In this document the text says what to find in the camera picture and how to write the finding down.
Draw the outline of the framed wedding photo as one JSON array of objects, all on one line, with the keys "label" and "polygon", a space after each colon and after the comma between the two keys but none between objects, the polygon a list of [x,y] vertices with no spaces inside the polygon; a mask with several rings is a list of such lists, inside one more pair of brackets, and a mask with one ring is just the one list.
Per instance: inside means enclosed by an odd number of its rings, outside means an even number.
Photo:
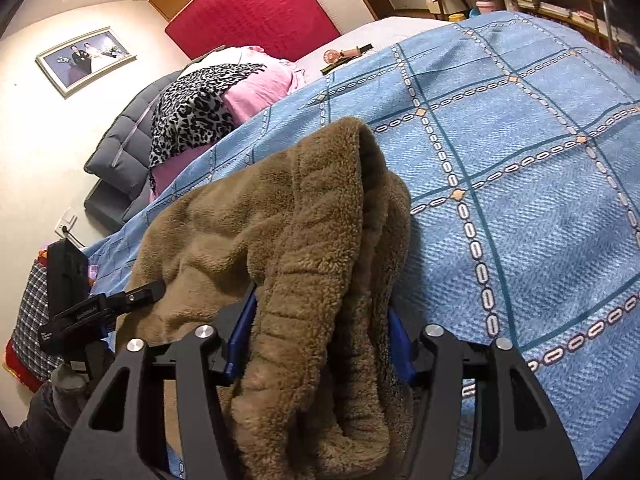
[{"label": "framed wedding photo", "polygon": [[60,96],[67,99],[136,59],[137,55],[115,37],[111,27],[103,27],[38,54],[35,62]]}]

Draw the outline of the red upright mattress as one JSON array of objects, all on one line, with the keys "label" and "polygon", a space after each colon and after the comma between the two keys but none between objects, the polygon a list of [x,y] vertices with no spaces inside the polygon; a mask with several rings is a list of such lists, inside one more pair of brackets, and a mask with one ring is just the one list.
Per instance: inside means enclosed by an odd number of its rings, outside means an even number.
[{"label": "red upright mattress", "polygon": [[258,46],[294,62],[340,36],[317,0],[192,0],[165,32],[192,60],[220,46]]}]

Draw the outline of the blue patterned quilt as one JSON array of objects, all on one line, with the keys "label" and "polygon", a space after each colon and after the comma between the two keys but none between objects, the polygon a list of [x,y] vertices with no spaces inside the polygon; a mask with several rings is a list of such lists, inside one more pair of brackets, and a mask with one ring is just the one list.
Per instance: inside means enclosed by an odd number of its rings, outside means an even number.
[{"label": "blue patterned quilt", "polygon": [[396,306],[509,338],[592,474],[639,404],[639,77],[564,26],[486,14],[308,84],[92,246],[96,291],[125,287],[144,231],[186,192],[345,116],[411,196]]}]

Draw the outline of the grey padded headboard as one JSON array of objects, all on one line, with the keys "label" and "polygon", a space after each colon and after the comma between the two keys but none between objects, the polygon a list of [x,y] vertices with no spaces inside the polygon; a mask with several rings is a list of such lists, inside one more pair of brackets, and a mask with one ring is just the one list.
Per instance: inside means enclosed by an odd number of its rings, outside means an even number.
[{"label": "grey padded headboard", "polygon": [[85,172],[98,178],[85,198],[85,212],[107,232],[119,231],[150,203],[152,116],[160,95],[179,75],[176,70],[138,92],[85,162]]}]

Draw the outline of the wall power socket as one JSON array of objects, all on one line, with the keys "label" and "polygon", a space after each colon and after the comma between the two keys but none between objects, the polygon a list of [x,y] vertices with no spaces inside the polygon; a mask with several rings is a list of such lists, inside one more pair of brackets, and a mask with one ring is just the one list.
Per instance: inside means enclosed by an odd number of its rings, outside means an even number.
[{"label": "wall power socket", "polygon": [[55,234],[59,237],[66,237],[67,235],[70,235],[77,220],[77,214],[75,214],[70,208],[67,208],[56,222],[54,227]]}]

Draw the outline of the brown fleece pants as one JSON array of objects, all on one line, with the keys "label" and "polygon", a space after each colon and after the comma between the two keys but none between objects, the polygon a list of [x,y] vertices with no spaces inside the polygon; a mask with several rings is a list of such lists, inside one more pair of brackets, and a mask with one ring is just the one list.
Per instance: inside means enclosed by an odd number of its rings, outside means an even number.
[{"label": "brown fleece pants", "polygon": [[247,478],[390,478],[412,426],[387,324],[409,240],[405,183],[340,119],[151,223],[129,284],[166,292],[118,320],[116,344],[177,340],[255,285],[247,366],[220,393]]}]

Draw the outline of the pink bucket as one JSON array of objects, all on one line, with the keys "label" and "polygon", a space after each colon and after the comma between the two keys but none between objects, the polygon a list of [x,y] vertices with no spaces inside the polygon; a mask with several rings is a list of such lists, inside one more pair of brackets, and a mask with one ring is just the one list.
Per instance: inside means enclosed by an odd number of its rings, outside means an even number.
[{"label": "pink bucket", "polygon": [[495,12],[499,9],[498,3],[494,0],[477,0],[475,6],[480,14]]}]

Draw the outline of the leopard print cloth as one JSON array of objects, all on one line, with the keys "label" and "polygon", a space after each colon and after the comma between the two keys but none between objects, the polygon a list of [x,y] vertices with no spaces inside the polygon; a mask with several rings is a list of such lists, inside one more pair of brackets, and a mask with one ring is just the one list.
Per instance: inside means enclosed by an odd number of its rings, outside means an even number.
[{"label": "leopard print cloth", "polygon": [[216,143],[235,128],[224,95],[262,64],[221,64],[178,77],[160,95],[152,116],[149,168],[190,148]]}]

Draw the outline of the small objects on bed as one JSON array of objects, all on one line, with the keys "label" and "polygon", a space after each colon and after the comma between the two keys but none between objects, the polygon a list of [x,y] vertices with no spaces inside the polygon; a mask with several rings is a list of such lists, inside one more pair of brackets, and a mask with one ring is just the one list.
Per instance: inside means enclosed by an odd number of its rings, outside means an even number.
[{"label": "small objects on bed", "polygon": [[355,49],[337,51],[335,49],[326,50],[323,53],[323,61],[326,66],[322,67],[321,73],[326,76],[328,73],[333,72],[337,67],[341,67],[356,58],[361,58],[365,53],[373,49],[372,44],[366,44],[363,47],[356,47]]}]

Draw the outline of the pink blanket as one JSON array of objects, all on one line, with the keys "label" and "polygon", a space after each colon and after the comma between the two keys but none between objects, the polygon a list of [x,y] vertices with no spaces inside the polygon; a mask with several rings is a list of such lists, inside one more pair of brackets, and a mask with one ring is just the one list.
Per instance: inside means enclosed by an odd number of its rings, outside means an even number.
[{"label": "pink blanket", "polygon": [[265,108],[306,86],[311,75],[302,62],[273,58],[262,47],[245,46],[210,52],[198,62],[186,66],[178,78],[224,64],[264,66],[262,70],[232,86],[222,97],[236,126],[243,125]]}]

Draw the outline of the checkered pillow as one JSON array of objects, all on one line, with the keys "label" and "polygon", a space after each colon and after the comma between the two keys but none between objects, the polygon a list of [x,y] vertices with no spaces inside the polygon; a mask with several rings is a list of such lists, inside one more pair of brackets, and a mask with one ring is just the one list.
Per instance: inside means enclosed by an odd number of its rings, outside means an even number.
[{"label": "checkered pillow", "polygon": [[63,363],[59,356],[43,352],[38,342],[38,330],[49,319],[47,255],[41,249],[30,268],[14,329],[4,350],[4,369],[31,392],[36,392]]}]

